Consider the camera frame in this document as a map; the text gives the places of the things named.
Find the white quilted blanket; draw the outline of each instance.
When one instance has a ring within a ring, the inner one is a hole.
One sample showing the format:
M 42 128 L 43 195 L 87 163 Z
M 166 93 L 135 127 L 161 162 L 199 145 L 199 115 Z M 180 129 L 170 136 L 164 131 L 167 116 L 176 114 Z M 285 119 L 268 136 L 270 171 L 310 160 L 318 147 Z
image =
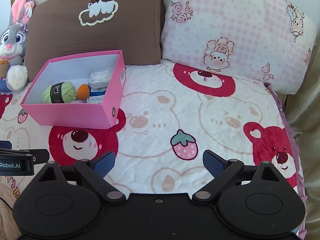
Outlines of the white quilted blanket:
M 248 165 L 272 161 L 297 190 L 296 171 L 302 175 L 302 170 L 276 102 L 262 83 L 168 60 L 128 66 L 119 122 L 109 130 L 40 126 L 20 106 L 26 89 L 0 95 L 0 139 L 10 140 L 13 149 L 47 148 L 59 164 L 111 149 L 116 164 L 105 179 L 127 196 L 193 194 L 212 180 L 202 163 L 206 149 Z M 12 205 L 31 179 L 0 177 L 0 195 Z

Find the plush bunny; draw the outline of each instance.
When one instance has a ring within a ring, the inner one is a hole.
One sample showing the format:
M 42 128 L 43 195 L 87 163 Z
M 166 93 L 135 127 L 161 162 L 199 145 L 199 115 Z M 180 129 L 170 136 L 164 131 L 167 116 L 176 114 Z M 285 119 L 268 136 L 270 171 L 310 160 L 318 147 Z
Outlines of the plush bunny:
M 34 6 L 33 1 L 16 0 L 11 8 L 9 26 L 1 35 L 0 59 L 9 62 L 7 75 L 1 81 L 5 81 L 7 88 L 13 92 L 23 90 L 28 80 L 28 71 L 23 64 L 23 58 L 27 46 L 30 11 Z

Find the orange makeup sponge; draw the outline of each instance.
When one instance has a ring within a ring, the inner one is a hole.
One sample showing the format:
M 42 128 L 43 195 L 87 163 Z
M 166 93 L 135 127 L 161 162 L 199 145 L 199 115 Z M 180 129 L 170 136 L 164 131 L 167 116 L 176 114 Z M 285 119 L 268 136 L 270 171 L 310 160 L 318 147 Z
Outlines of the orange makeup sponge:
M 80 100 L 86 100 L 90 95 L 90 89 L 87 84 L 82 84 L 77 91 L 77 96 Z

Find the brown pillow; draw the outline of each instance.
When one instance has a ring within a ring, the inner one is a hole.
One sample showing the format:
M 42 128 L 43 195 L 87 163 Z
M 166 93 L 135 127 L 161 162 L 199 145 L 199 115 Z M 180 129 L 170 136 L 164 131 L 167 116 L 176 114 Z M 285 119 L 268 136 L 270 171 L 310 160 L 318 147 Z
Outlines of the brown pillow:
M 29 81 L 47 60 L 85 52 L 121 49 L 126 65 L 158 64 L 160 6 L 161 0 L 48 0 L 36 6 L 25 56 Z

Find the pillow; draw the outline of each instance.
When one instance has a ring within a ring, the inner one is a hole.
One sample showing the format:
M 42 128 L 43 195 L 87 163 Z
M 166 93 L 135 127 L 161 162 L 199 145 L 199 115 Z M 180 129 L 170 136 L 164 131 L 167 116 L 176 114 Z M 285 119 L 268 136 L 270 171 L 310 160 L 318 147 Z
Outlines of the pillow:
M 163 58 L 235 78 L 299 89 L 316 37 L 313 22 L 284 0 L 164 0 Z
M 126 65 L 158 64 L 161 0 L 48 0 L 34 9 L 25 65 L 32 81 L 51 58 L 121 49 Z

